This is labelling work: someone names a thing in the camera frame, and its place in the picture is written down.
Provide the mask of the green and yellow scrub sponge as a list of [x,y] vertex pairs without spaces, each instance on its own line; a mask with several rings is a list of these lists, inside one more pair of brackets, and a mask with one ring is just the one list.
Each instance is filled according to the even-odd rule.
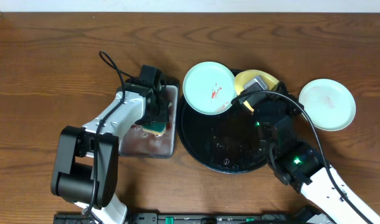
[[151,123],[142,125],[142,130],[154,135],[162,136],[166,132],[166,123]]

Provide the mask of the yellow plate with ketchup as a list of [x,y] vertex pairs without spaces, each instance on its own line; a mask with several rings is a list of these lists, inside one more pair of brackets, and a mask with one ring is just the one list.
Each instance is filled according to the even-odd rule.
[[244,85],[257,75],[262,76],[263,81],[268,85],[268,90],[272,90],[279,82],[278,79],[261,70],[245,70],[235,76],[234,87],[236,94],[240,95],[244,91]]

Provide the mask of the mint green plate with ketchup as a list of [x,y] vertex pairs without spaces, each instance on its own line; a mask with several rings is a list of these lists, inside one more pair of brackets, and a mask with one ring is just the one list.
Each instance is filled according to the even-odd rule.
[[201,62],[193,66],[183,81],[183,95],[198,113],[217,115],[227,111],[237,96],[235,76],[223,64]]

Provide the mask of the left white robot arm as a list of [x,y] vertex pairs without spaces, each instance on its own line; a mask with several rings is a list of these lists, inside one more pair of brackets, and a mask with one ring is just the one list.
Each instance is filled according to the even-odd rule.
[[118,158],[172,156],[178,96],[177,84],[128,82],[96,118],[81,127],[66,126],[59,136],[52,194],[79,206],[96,223],[124,223],[127,207],[115,193]]

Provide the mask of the pale green cleaned plate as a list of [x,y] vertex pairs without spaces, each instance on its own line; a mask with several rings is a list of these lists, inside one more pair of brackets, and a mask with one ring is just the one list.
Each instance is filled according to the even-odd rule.
[[307,83],[299,94],[314,126],[324,131],[339,131],[348,127],[356,116],[356,102],[341,83],[321,78]]

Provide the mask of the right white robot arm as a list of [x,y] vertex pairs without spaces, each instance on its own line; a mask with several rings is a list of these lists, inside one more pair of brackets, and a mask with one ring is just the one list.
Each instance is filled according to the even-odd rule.
[[328,162],[321,143],[313,147],[298,138],[293,119],[302,115],[317,130],[338,131],[356,114],[351,92],[330,79],[306,84],[294,97],[282,82],[271,90],[253,84],[243,91],[254,108],[260,147],[276,178],[320,207],[335,223],[380,223],[380,216],[361,200]]

